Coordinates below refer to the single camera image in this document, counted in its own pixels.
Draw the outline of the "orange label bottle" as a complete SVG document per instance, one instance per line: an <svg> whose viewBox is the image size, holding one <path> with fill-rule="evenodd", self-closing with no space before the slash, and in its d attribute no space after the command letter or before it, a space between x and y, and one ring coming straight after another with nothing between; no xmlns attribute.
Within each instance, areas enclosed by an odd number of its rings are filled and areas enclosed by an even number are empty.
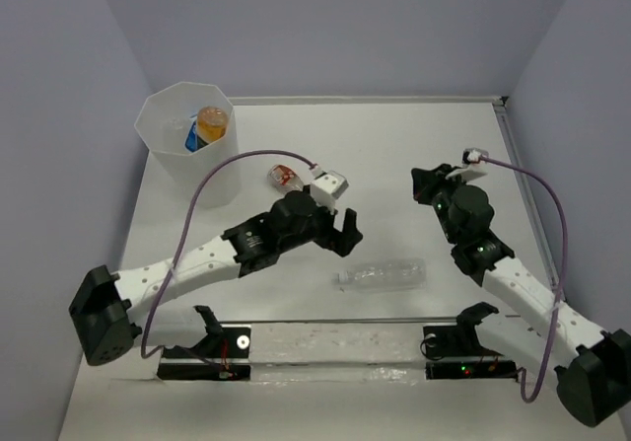
<svg viewBox="0 0 631 441"><path fill-rule="evenodd" d="M221 139L229 122L230 118L224 110L216 107L202 108L196 116L197 147L202 148Z"/></svg>

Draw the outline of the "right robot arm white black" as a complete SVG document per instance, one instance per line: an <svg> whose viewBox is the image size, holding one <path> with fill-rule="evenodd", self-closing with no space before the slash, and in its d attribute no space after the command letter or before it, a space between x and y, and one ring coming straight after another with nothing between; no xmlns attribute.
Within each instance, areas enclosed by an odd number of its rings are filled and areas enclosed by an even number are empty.
<svg viewBox="0 0 631 441"><path fill-rule="evenodd" d="M468 321L454 330L456 347L510 357L524 376L536 376L536 393L550 383L576 420L596 427L630 402L630 335L606 331L575 311L491 231L488 195L472 185L483 174L476 162L411 172L413 198L435 211L457 268L524 322Z"/></svg>

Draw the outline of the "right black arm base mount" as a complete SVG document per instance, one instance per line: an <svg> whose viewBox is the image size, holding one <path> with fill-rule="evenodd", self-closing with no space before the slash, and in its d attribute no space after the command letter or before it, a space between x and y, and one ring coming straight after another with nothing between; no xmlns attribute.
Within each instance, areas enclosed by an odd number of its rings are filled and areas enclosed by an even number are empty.
<svg viewBox="0 0 631 441"><path fill-rule="evenodd" d="M477 327L499 310L480 302L462 310L453 323L423 328L419 344L428 380L518 379L518 367L502 354L483 347Z"/></svg>

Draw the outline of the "blue label Pocari Sweat bottle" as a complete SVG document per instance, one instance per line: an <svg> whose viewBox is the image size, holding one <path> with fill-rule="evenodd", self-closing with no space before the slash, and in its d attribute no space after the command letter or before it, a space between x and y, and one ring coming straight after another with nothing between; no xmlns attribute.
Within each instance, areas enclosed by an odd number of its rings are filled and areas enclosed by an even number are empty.
<svg viewBox="0 0 631 441"><path fill-rule="evenodd" d="M200 148L205 147L206 145L207 142L198 136L197 120L194 118L187 132L187 136L184 141L184 147L188 152L194 153Z"/></svg>

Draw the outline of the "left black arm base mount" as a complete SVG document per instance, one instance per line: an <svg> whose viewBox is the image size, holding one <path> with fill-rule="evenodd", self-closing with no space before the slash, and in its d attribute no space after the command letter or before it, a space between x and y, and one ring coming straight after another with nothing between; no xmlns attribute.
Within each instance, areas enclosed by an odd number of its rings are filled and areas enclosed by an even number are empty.
<svg viewBox="0 0 631 441"><path fill-rule="evenodd" d="M191 347L164 349L157 370L163 381L249 381L250 325L223 325L213 311L194 306L205 335Z"/></svg>

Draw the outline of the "clear bottle white cap front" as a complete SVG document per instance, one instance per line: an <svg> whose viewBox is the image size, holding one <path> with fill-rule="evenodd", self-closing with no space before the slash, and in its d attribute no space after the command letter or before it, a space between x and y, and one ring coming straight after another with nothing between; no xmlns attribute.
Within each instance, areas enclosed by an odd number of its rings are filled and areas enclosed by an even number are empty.
<svg viewBox="0 0 631 441"><path fill-rule="evenodd" d="M425 281L426 264L419 258L356 264L332 277L332 282L343 291L369 293L414 290Z"/></svg>

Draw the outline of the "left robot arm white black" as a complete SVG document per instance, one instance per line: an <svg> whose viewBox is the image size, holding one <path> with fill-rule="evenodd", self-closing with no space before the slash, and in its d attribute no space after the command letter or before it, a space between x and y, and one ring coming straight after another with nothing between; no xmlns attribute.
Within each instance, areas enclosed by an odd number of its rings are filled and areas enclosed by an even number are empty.
<svg viewBox="0 0 631 441"><path fill-rule="evenodd" d="M90 366L110 363L135 346L174 346L154 330L157 309L202 287L243 278L277 263L281 255L314 243L340 257L362 241L357 213L347 209L340 229L336 211L306 191L291 191L272 207L184 254L127 270L90 269L69 315Z"/></svg>

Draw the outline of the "red label red cap bottle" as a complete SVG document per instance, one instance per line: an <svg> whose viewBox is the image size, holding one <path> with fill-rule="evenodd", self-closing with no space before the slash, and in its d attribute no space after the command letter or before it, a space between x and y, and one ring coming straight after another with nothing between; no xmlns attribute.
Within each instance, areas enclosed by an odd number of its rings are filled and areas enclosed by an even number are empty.
<svg viewBox="0 0 631 441"><path fill-rule="evenodd" d="M292 191L309 192L309 186L290 167L274 165L267 173L268 183L279 193L285 195Z"/></svg>

